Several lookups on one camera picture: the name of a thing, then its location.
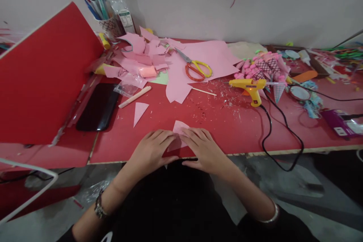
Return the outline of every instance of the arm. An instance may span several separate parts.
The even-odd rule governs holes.
[[[229,183],[254,219],[267,221],[273,218],[274,202],[227,158],[207,130],[189,128],[183,132],[188,137],[181,135],[181,139],[198,157],[198,161],[184,161],[183,165],[217,175]]]
[[[164,151],[174,139],[172,131],[157,130],[149,132],[141,140],[130,160],[102,194],[101,205],[105,213],[111,215],[116,211],[143,177],[179,159],[177,156],[162,158]],[[98,218],[94,209],[95,204],[73,226],[72,234],[77,242],[93,241],[100,234],[104,220]]]

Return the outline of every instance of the pen holder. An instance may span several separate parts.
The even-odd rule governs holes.
[[[96,21],[102,27],[107,38],[109,38],[111,42],[117,42],[116,38],[121,37],[123,35],[115,16],[113,16],[108,20],[96,20]]]

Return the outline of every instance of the yellow glue gun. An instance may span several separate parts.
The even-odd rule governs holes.
[[[265,79],[259,79],[258,81],[254,81],[253,79],[234,79],[229,82],[229,85],[245,89],[252,97],[252,107],[261,105],[261,97],[258,90],[263,89],[266,86]]]

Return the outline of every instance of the yellow scissors handle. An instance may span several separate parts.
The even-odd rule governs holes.
[[[212,76],[212,69],[208,66],[208,64],[205,64],[204,62],[200,62],[198,60],[192,60],[192,63],[197,67],[199,72],[201,72],[206,78],[210,78]],[[209,74],[204,73],[204,71],[199,67],[199,64],[208,68]]]

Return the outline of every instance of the black phone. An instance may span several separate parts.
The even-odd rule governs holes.
[[[81,131],[106,130],[111,121],[119,94],[113,89],[117,84],[99,83],[80,116],[76,129]]]

